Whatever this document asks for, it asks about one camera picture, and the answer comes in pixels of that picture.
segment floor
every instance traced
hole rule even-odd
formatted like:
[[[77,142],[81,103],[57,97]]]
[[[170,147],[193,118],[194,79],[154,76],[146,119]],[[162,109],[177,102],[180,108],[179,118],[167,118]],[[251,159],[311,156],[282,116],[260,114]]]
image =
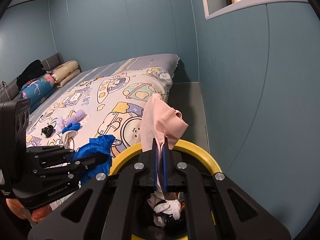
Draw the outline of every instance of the floor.
[[[189,125],[183,140],[192,142],[208,151],[204,108],[199,83],[177,83],[170,89],[168,105],[182,113],[183,120]]]

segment black gripper frame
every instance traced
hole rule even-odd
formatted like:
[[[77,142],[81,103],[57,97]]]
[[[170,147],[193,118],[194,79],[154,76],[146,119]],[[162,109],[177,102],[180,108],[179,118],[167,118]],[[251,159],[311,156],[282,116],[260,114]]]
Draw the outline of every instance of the black gripper frame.
[[[91,179],[32,228],[28,240],[131,239],[137,196],[154,191],[156,147],[154,140],[151,151],[140,153],[142,169],[129,164],[105,179]],[[164,147],[164,179],[168,192],[184,193],[188,239],[291,239],[280,222],[225,174],[203,174],[190,163],[179,169],[181,153],[170,151],[167,141]]]
[[[58,200],[79,188],[83,171],[107,161],[108,156],[96,153],[68,163],[73,149],[64,146],[28,147],[23,154],[21,180],[12,184],[15,197],[29,210],[35,210]],[[68,163],[61,167],[58,164]]]

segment blue floral pillow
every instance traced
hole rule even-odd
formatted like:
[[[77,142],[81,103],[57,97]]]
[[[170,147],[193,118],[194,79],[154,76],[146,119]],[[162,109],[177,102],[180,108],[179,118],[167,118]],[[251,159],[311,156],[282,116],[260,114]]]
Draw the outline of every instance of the blue floral pillow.
[[[30,98],[31,106],[38,103],[41,98],[45,97],[54,87],[54,79],[50,74],[45,74],[33,81],[26,88],[21,90],[20,99]]]
[[[30,114],[36,110],[44,101],[47,100],[47,98],[49,96],[51,96],[52,94],[54,93],[54,88],[51,89],[44,97],[42,97],[39,101],[37,101],[35,104],[33,104],[31,107],[30,107]]]

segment cartoon bedsheet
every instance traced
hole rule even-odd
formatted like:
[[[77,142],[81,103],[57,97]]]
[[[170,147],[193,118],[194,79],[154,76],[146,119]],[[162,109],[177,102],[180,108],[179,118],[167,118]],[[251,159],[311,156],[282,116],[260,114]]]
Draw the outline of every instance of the cartoon bedsheet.
[[[122,64],[112,76],[99,75],[69,88],[29,123],[27,147],[65,145],[77,150],[88,143],[89,138],[112,134],[116,140],[111,152],[116,157],[140,142],[140,124],[146,101],[153,93],[160,94],[167,101],[173,77],[172,69],[150,64],[146,66],[144,69],[130,70],[128,65]],[[86,116],[80,122],[78,134],[65,144],[61,133],[55,132],[50,138],[41,134],[41,129],[48,124],[56,126],[59,115],[66,119],[79,109],[84,110]]]

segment teal wall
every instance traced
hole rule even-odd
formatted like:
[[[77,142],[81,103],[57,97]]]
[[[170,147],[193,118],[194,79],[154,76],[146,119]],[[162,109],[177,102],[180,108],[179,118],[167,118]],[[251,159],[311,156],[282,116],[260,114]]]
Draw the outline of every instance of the teal wall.
[[[320,201],[320,21],[298,2],[206,21],[191,1],[210,153],[294,238]]]
[[[5,11],[0,20],[0,82],[11,82],[32,61],[55,53],[48,0],[22,3]]]
[[[175,82],[198,81],[190,0],[49,0],[53,36],[64,59],[83,70],[131,57],[174,53],[185,63]]]

